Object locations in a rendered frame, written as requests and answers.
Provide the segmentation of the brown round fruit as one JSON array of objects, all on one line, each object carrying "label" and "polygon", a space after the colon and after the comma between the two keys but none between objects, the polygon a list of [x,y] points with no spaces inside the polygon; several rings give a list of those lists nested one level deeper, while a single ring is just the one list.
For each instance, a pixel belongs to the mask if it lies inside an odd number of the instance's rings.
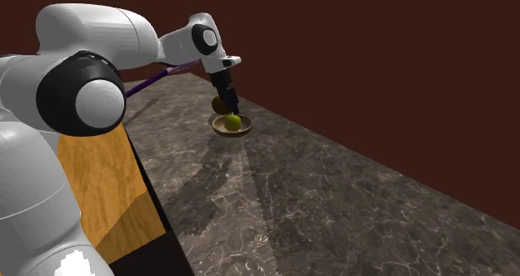
[{"label": "brown round fruit", "polygon": [[226,115],[229,114],[231,111],[226,107],[224,102],[221,100],[219,96],[216,96],[212,100],[212,110],[220,115]]}]

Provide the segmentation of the green apple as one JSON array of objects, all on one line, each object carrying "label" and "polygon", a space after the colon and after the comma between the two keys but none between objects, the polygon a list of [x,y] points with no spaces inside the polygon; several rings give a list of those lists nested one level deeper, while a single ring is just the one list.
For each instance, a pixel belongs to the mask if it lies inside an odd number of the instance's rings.
[{"label": "green apple", "polygon": [[238,131],[242,126],[242,119],[233,113],[230,113],[225,116],[224,118],[224,127],[228,131],[236,132]]}]

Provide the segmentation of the brown wooden bowl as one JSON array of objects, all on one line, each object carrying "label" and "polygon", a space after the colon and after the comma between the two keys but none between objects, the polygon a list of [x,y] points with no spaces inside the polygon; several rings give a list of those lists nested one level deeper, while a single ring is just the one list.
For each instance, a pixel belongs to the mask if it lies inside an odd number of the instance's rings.
[{"label": "brown wooden bowl", "polygon": [[226,115],[219,116],[212,121],[212,129],[219,135],[230,138],[237,138],[249,133],[253,128],[253,122],[249,117],[238,114],[238,116],[242,119],[241,128],[236,132],[228,131],[224,127],[225,116]]}]

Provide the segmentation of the purple long-handled utensil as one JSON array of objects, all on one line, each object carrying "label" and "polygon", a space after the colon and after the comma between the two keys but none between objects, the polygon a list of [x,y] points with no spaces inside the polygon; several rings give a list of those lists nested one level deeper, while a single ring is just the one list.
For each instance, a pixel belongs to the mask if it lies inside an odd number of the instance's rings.
[{"label": "purple long-handled utensil", "polygon": [[172,73],[178,73],[183,70],[189,69],[193,66],[196,66],[198,63],[199,63],[199,61],[196,60],[196,61],[185,63],[182,65],[164,68],[161,72],[157,73],[156,75],[146,79],[142,83],[139,83],[137,86],[130,88],[128,91],[126,91],[126,98],[130,98],[135,93],[142,91],[144,88],[150,86],[151,84],[155,83],[156,81],[158,81]]}]

